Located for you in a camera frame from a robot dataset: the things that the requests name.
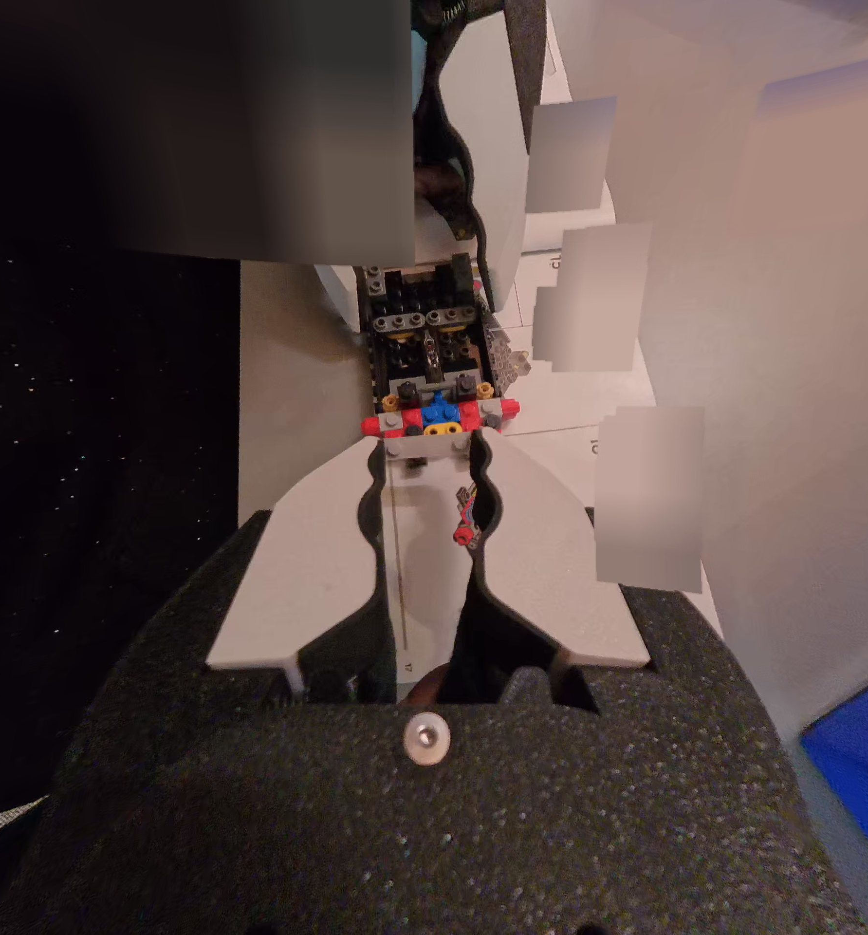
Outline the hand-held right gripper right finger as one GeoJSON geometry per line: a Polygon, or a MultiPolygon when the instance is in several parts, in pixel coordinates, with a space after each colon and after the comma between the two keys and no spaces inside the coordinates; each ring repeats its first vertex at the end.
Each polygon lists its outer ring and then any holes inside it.
{"type": "Polygon", "coordinates": [[[487,604],[545,642],[563,665],[642,669],[650,662],[620,587],[596,578],[594,531],[567,485],[495,429],[470,443],[480,529],[476,586],[487,604]]]}

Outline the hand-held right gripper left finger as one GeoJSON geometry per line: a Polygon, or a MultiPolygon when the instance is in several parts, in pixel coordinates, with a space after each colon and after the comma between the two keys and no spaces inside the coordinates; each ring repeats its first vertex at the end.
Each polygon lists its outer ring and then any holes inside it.
{"type": "Polygon", "coordinates": [[[215,671],[282,672],[393,694],[393,625],[382,541],[384,446],[363,438],[276,503],[206,657],[215,671]]]}

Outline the white instruction booklet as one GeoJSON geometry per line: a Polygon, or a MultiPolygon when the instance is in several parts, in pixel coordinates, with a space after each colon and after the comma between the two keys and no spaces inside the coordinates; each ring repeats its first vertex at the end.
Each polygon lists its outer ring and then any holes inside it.
{"type": "MultiPolygon", "coordinates": [[[[529,215],[525,251],[498,321],[513,352],[532,350],[537,291],[556,284],[559,251],[568,228],[615,224],[609,187],[601,185],[601,207],[562,215],[529,215]]],[[[585,507],[594,500],[598,423],[618,406],[654,406],[655,397],[639,343],[630,371],[555,373],[545,362],[521,375],[511,396],[523,414],[506,433],[537,466],[539,480],[555,477],[585,507]]],[[[382,493],[383,541],[389,608],[397,640],[398,688],[405,691],[448,661],[472,570],[472,553],[452,539],[462,504],[456,492],[470,485],[468,461],[459,454],[435,458],[426,467],[391,461],[382,493]]]]}

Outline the light grey lego plate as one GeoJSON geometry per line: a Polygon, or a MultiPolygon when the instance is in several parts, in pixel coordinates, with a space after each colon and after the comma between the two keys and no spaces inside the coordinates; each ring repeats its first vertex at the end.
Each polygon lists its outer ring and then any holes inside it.
{"type": "Polygon", "coordinates": [[[382,444],[388,463],[402,475],[414,477],[441,461],[453,464],[461,472],[465,470],[469,462],[472,437],[471,432],[403,435],[382,438],[382,444]]]}

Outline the multicoloured lego model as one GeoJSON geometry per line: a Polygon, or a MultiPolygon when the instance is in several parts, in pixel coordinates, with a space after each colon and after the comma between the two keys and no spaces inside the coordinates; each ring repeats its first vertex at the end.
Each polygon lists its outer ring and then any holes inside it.
{"type": "Polygon", "coordinates": [[[518,415],[520,404],[492,383],[484,332],[504,329],[475,259],[461,252],[355,271],[374,405],[361,423],[364,436],[501,429],[518,415]]]}

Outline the grey lego piece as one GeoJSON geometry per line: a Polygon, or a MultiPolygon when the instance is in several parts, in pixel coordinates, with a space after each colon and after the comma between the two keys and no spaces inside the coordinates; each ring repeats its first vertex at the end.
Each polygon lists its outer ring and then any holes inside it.
{"type": "Polygon", "coordinates": [[[516,380],[528,376],[532,366],[526,351],[514,350],[508,334],[500,329],[486,329],[485,345],[497,395],[505,395],[516,380]]]}

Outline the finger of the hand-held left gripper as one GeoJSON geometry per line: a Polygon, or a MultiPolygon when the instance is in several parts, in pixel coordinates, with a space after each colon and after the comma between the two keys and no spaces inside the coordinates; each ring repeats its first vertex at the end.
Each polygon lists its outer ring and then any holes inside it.
{"type": "MultiPolygon", "coordinates": [[[[413,111],[425,41],[413,32],[413,111]]],[[[414,152],[416,264],[467,253],[494,312],[512,292],[525,228],[529,151],[503,13],[469,24],[440,75],[445,152],[414,152]]]]}
{"type": "Polygon", "coordinates": [[[352,333],[361,331],[357,275],[350,265],[315,263],[314,269],[330,302],[352,333]]]}

